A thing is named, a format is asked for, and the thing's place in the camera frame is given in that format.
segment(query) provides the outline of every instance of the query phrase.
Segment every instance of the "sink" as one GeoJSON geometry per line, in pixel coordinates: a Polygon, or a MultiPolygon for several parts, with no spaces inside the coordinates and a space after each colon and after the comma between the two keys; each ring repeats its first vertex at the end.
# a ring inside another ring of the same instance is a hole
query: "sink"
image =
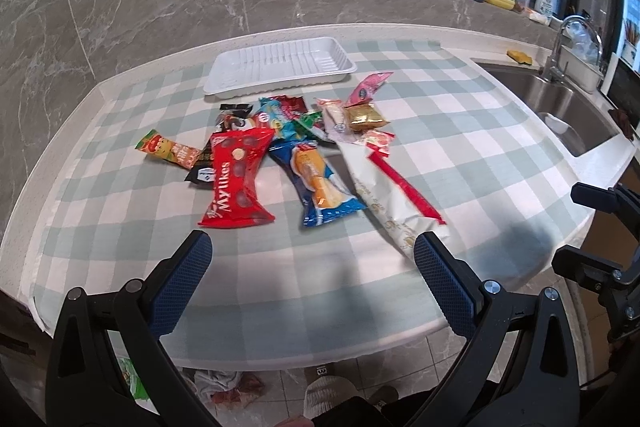
{"type": "Polygon", "coordinates": [[[618,133],[582,93],[567,84],[543,80],[525,68],[478,66],[527,104],[573,156],[581,156],[618,133]]]}

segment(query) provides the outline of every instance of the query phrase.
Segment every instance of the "screw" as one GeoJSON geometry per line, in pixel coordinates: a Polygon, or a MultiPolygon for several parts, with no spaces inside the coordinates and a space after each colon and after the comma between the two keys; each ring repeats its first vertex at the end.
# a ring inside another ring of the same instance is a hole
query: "screw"
{"type": "Polygon", "coordinates": [[[66,298],[69,299],[70,301],[78,300],[79,298],[81,298],[81,296],[82,296],[82,288],[80,287],[71,288],[69,292],[66,294],[66,298]]]}
{"type": "Polygon", "coordinates": [[[555,301],[559,297],[558,290],[556,290],[555,288],[551,288],[551,286],[545,288],[545,297],[547,299],[555,301]]]}
{"type": "Polygon", "coordinates": [[[501,290],[500,284],[492,280],[484,282],[484,289],[487,290],[488,293],[492,294],[496,294],[501,290]]]}
{"type": "Polygon", "coordinates": [[[124,289],[126,289],[126,291],[128,291],[129,293],[135,293],[139,291],[140,288],[142,288],[142,281],[140,279],[131,279],[124,286],[124,289]]]}

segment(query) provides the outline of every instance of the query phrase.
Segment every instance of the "blue snack wrapper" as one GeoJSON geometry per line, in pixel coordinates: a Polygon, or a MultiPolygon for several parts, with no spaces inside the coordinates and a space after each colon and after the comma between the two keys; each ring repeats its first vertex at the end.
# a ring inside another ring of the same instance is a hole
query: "blue snack wrapper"
{"type": "Polygon", "coordinates": [[[304,227],[317,227],[365,208],[326,164],[318,151],[318,142],[273,142],[269,154],[298,191],[304,206],[304,227]]]}
{"type": "Polygon", "coordinates": [[[256,127],[269,127],[275,130],[274,140],[300,140],[304,136],[298,133],[295,125],[286,117],[282,104],[278,100],[261,98],[262,105],[252,116],[256,127]]]}

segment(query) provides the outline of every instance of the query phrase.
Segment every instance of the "yellow sponge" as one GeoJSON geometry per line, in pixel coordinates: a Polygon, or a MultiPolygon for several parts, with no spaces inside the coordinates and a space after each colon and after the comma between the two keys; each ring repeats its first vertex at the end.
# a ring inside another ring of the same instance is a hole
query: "yellow sponge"
{"type": "Polygon", "coordinates": [[[507,55],[519,64],[528,64],[529,66],[533,65],[533,59],[524,52],[507,50],[507,55]]]}

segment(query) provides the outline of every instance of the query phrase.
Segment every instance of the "checkered tablecloth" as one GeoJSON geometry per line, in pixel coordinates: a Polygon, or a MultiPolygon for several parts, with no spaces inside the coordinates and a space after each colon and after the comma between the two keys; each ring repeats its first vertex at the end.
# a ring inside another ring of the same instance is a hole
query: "checkered tablecloth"
{"type": "MultiPolygon", "coordinates": [[[[345,99],[372,71],[394,74],[375,102],[396,134],[389,162],[444,215],[453,254],[481,279],[519,287],[588,217],[577,181],[539,121],[436,42],[344,42],[358,72],[345,82],[291,89],[345,99]]],[[[211,63],[123,89],[97,118],[65,175],[40,242],[33,297],[52,331],[66,291],[116,291],[171,256],[211,200],[186,172],[134,149],[151,128],[202,147],[218,103],[202,86],[211,63]]],[[[239,101],[254,101],[257,95],[239,101]]],[[[335,149],[325,152],[350,180],[335,149]]],[[[440,327],[442,314],[412,261],[368,212],[302,229],[302,205],[265,158],[258,199],[275,222],[208,229],[213,261],[174,333],[180,365],[296,367],[354,357],[440,327]]]]}

